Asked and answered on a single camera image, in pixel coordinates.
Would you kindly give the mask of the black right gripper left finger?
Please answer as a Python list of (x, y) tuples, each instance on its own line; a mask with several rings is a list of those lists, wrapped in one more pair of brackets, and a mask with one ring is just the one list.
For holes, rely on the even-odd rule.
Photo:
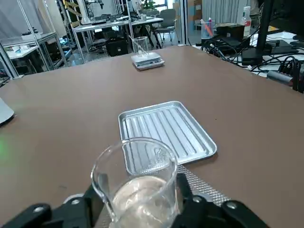
[(73, 197), (53, 209), (46, 203), (33, 204), (7, 223), (3, 228), (93, 228), (104, 203), (92, 186), (83, 196)]

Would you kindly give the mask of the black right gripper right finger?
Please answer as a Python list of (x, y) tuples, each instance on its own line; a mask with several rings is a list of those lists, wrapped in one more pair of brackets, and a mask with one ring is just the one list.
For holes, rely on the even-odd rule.
[(267, 228), (268, 225), (245, 204), (228, 200), (217, 206), (201, 195), (194, 195), (185, 174), (177, 174), (182, 210), (173, 228)]

